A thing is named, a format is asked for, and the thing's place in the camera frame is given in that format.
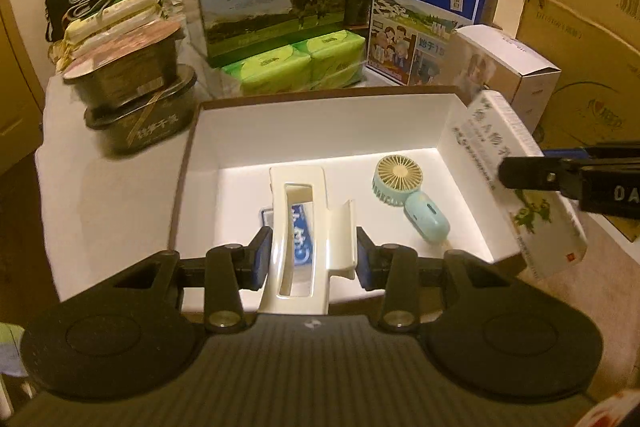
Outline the white medicine box green print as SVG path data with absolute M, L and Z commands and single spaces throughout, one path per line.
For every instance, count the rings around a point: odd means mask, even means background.
M 495 260 L 519 254 L 535 277 L 545 279 L 585 258 L 586 233 L 556 185 L 552 160 L 502 94 L 477 95 L 451 133 L 476 170 L 471 181 L 489 196 L 473 215 L 498 229 L 487 241 Z

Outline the white plastic holder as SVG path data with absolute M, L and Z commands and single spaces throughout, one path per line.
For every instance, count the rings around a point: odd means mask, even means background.
M 269 171 L 272 244 L 263 314 L 323 315 L 332 277 L 352 280 L 357 266 L 355 204 L 328 204 L 320 166 L 279 166 Z

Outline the brown box white interior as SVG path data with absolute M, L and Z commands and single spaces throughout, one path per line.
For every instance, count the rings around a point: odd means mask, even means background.
M 450 224 L 447 246 L 510 274 L 524 259 L 486 182 L 454 134 L 468 112 L 457 95 L 434 88 L 358 88 L 234 98 L 202 104 L 181 166 L 169 245 L 185 258 L 245 244 L 271 204 L 274 166 L 319 166 L 328 205 L 355 207 L 357 225 L 378 244 L 439 257 L 404 213 L 372 191 L 376 163 L 393 153 L 421 167 L 423 191 Z

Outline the dark blue milk carton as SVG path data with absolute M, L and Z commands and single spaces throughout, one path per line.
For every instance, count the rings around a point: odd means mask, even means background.
M 448 42 L 464 26 L 494 22 L 498 0 L 372 0 L 368 67 L 399 86 L 439 74 Z

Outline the lower black food container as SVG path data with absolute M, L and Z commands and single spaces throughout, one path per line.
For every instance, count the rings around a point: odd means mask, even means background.
M 195 70 L 178 65 L 174 83 L 114 110 L 86 109 L 85 124 L 108 155 L 128 156 L 182 131 L 195 110 Z

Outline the green tissue pack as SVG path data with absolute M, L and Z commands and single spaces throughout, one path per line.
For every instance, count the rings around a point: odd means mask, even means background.
M 311 56 L 288 44 L 224 66 L 221 72 L 239 95 L 299 91 L 309 86 Z
M 345 29 L 294 43 L 310 57 L 312 90 L 345 88 L 359 81 L 365 47 L 365 38 Z

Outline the mint handheld fan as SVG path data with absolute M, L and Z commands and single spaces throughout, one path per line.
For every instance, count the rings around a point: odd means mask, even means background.
M 416 161 L 404 155 L 387 155 L 375 166 L 372 191 L 384 204 L 404 210 L 427 243 L 442 243 L 448 239 L 450 223 L 422 190 L 423 179 L 423 171 Z

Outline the white cardboard box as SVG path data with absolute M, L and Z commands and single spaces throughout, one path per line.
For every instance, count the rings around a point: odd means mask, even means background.
M 526 44 L 487 25 L 456 30 L 436 77 L 469 104 L 480 91 L 501 93 L 529 131 L 539 124 L 561 69 Z

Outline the green tissue pack left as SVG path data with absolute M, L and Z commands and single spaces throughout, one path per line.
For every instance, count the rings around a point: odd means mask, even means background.
M 224 66 L 221 72 L 239 95 L 299 91 L 309 86 L 311 56 L 288 44 Z

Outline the stack of white packages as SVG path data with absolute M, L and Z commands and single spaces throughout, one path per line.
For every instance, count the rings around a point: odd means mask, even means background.
M 160 18 L 163 0 L 70 0 L 61 40 L 50 43 L 49 60 L 63 72 L 76 58 L 106 40 Z

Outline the black food container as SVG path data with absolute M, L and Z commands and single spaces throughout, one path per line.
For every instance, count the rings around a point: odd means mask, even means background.
M 174 83 L 114 110 L 86 109 L 85 124 L 108 155 L 128 156 L 182 131 L 195 110 L 195 70 L 178 65 Z
M 97 46 L 73 61 L 63 81 L 90 108 L 116 109 L 177 80 L 182 25 L 154 20 Z

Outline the blue white tube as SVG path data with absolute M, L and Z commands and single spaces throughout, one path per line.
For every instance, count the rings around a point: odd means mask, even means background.
M 310 265 L 314 257 L 314 244 L 312 243 L 312 204 L 294 204 L 291 206 L 293 223 L 294 265 L 302 267 Z

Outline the green tissue pack right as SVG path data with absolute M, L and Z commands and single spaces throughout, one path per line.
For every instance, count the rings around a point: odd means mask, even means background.
M 312 90 L 345 88 L 359 81 L 365 47 L 365 38 L 345 29 L 294 43 L 310 57 Z

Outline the upper black food container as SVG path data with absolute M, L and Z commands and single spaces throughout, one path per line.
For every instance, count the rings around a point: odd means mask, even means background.
M 73 61 L 63 81 L 90 108 L 116 109 L 177 80 L 182 25 L 154 20 L 97 46 Z

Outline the large brown cardboard box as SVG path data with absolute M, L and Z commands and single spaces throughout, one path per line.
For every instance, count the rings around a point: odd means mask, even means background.
M 525 0 L 516 38 L 561 71 L 541 148 L 638 140 L 639 0 Z

